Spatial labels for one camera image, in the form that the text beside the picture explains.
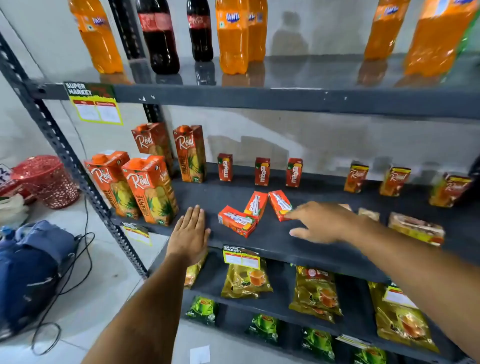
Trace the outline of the person's right hand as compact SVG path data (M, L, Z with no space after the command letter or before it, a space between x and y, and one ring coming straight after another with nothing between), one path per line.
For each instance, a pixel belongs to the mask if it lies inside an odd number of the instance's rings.
M348 229L355 229L362 222L360 216L338 204L315 201L298 206L286 217L300 221L304 228L311 230L313 240L308 241L317 244L349 241L351 233Z

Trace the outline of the person's left hand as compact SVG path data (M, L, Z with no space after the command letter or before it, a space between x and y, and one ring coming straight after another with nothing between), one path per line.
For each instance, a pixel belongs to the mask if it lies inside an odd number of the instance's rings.
M186 266L192 266L198 263L206 253L203 249L203 236L206 228L206 215L204 209L200 207L199 220L196 228L189 229L189 208L182 215L183 231L179 238L172 238L172 234L167 244L166 258L179 258Z

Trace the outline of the person's right forearm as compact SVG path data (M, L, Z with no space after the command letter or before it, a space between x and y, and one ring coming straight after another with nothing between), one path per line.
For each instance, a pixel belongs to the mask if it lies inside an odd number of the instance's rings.
M480 364L480 267L368 217L354 215L351 233L345 240Z

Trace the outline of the person's left forearm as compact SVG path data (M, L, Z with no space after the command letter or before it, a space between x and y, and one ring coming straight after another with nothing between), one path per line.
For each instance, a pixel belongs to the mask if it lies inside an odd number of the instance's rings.
M187 267L186 252L168 253L159 268L105 327L81 364L171 364Z

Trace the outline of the small red drink carton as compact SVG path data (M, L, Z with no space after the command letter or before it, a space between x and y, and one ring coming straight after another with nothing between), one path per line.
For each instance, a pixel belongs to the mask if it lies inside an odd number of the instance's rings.
M270 177L270 158L256 157L255 159L255 179L256 186L268 186Z
M266 192L254 191L248 204L244 209L244 214L259 222L269 201L269 195Z
M217 156L218 176L223 182L232 182L233 180L233 155L219 153Z
M237 209L227 205L218 213L218 221L221 225L230 228L244 238L256 229L257 220Z
M289 221L286 215L293 209L288 197L282 190L268 192L270 204L280 222Z
M298 188L301 183L303 171L303 159L290 157L286 167L285 186L290 188Z

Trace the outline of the gold tea packet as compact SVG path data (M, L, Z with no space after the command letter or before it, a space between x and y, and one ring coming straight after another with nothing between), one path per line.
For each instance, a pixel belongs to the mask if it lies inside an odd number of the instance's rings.
M274 290L266 267L264 258L260 259L259 269L229 264L220 296L229 299L258 299L261 293L272 293Z
M201 260L189 267L187 267L186 275L185 275L185 281L184 281L184 288L185 289L191 289L194 283L196 282L204 264L207 259L208 252L206 252Z
M383 283L369 281L368 286L380 338L440 353L419 309L385 301L387 286Z
M289 309L334 324L336 317L343 316L334 273L301 265L295 270L295 287Z

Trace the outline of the large orange juice carton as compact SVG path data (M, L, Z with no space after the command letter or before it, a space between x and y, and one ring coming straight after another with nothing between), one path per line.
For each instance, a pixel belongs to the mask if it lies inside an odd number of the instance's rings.
M147 223L169 226L179 211L164 156L132 158L122 173Z
M206 152L201 125L181 125L173 130L182 180L204 183L206 180Z
M126 151L110 150L93 155L84 165L116 214L137 220L141 211L122 169L129 160Z
M147 123L131 130L141 154L163 156L170 177L174 176L174 161L171 142L165 123Z

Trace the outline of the green tea packet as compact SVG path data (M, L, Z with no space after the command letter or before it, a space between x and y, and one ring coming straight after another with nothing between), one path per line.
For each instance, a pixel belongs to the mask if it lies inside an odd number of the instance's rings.
M279 344L279 319L265 314L255 314L245 333L272 345Z
M376 347L357 348L353 352L352 364L388 364L387 354Z
M309 327L302 328L301 347L304 351L328 364L335 364L335 353L332 347L332 336L322 330Z
M185 313L185 317L207 326L214 326L218 310L218 302L200 295L195 295L189 309Z

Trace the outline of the white paper slip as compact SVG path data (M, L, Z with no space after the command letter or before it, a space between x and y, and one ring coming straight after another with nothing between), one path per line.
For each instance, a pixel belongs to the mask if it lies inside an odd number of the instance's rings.
M210 346L201 346L189 350L189 364L209 364L211 362Z

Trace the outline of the red mesh basket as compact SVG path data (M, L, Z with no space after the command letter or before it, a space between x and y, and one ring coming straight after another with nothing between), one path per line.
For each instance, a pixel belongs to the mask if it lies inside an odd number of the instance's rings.
M11 178L49 209L64 209L80 197L78 187L63 162L54 155L25 159L12 168Z

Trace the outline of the large yellow shelf label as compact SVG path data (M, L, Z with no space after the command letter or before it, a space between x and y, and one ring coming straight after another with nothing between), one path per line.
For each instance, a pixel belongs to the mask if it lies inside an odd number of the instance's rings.
M112 85L92 82L64 82L68 98L81 121L123 125Z

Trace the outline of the blue backpack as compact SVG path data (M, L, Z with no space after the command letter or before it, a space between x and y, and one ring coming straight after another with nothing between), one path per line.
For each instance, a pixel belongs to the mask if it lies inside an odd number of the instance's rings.
M78 244L79 238L47 220L0 227L0 342L46 310Z

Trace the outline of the white bag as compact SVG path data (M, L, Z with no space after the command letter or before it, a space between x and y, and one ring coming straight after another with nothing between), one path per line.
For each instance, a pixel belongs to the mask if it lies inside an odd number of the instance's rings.
M17 229L29 218L29 207L17 193L10 197L0 197L0 228Z

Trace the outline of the dark cola bottle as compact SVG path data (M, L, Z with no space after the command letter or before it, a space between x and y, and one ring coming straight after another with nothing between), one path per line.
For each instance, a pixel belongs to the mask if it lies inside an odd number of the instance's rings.
M187 19L194 60L212 61L212 26L208 0L187 0Z
M157 75L180 70L171 12L167 0L135 0L150 65Z

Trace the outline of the orange soda bottle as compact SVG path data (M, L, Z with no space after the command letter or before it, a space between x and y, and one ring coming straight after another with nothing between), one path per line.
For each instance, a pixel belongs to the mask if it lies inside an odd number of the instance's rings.
M122 73L122 58L100 0L69 0L69 10L94 68L105 75Z
M249 66L249 0L215 0L215 16L222 72L246 74Z
M379 0L364 50L365 61L385 60L390 56L409 4L410 0Z
M267 0L249 0L249 62L263 62L266 56L268 3Z
M405 76L434 77L449 72L480 0L424 0L404 58Z

